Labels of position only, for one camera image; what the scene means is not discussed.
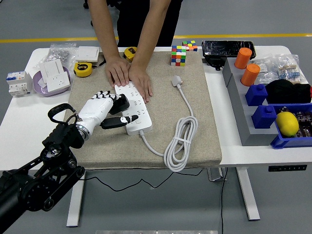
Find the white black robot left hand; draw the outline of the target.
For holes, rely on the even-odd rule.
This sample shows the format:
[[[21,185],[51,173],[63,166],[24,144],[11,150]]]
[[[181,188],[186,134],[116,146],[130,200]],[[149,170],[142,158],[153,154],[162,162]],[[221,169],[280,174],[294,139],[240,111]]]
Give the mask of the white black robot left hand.
[[[102,129],[123,127],[137,120],[138,116],[107,118],[107,114],[115,115],[129,106],[129,101],[124,94],[116,95],[111,94],[110,91],[99,91],[83,106],[76,127],[84,140],[91,137],[96,126],[101,126]]]

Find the person's right hand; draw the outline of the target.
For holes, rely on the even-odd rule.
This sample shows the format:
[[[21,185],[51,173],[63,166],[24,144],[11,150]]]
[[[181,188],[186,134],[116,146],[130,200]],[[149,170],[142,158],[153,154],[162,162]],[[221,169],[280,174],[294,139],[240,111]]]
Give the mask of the person's right hand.
[[[105,74],[112,88],[129,83],[129,69],[129,62],[120,56],[106,59]]]

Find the person's left hand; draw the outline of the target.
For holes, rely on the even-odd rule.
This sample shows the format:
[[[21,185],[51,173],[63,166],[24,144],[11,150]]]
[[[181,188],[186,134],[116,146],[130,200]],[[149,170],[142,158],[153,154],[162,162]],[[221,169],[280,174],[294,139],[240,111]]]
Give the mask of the person's left hand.
[[[150,98],[153,96],[151,80],[146,69],[146,66],[135,63],[132,63],[129,69],[129,79],[139,91],[144,103],[149,102]]]

